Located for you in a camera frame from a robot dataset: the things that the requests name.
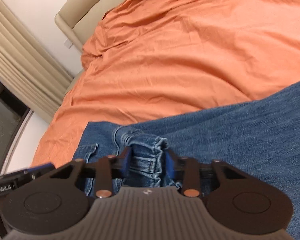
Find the blue denim jeans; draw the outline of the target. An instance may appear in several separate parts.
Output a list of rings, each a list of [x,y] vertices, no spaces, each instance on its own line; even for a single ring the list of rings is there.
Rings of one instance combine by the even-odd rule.
[[[165,187],[167,150],[201,163],[222,160],[283,191],[293,202],[288,233],[300,239],[300,82],[265,99],[121,126],[87,124],[74,158],[98,159],[133,149],[122,186]]]

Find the left beige nightstand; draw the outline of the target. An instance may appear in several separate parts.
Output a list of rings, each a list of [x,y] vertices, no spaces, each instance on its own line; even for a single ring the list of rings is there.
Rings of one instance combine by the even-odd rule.
[[[67,87],[64,96],[66,96],[66,94],[72,90],[72,88],[74,87],[74,85],[77,83],[77,81],[80,79],[81,75],[85,72],[85,70],[83,69],[82,71],[80,71],[75,77],[74,79],[71,81],[70,85]]]

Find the beige curtain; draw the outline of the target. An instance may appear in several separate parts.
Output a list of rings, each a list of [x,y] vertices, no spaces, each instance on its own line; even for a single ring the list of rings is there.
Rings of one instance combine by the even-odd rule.
[[[0,81],[26,106],[51,122],[72,76],[0,0]]]

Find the beige upholstered headboard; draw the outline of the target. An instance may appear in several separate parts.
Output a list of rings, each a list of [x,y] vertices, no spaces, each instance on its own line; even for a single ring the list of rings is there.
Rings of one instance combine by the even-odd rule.
[[[55,16],[55,23],[79,50],[104,17],[125,0],[67,0]]]

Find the orange duvet cover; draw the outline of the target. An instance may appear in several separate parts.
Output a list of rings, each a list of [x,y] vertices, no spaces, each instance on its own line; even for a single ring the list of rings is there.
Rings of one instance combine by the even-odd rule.
[[[300,81],[300,0],[125,0],[98,23],[81,63],[35,166],[69,162],[90,121],[129,125]]]

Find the dark window frame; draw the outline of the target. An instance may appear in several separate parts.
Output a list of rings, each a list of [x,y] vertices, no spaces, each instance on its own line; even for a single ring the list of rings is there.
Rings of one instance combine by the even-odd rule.
[[[0,172],[30,109],[0,82]]]

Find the white wall socket plate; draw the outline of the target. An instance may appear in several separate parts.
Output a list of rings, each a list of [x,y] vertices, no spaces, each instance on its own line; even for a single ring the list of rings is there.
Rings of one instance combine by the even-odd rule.
[[[70,49],[72,46],[73,46],[73,43],[69,40],[69,39],[66,39],[64,41],[64,46],[67,48],[67,49]]]

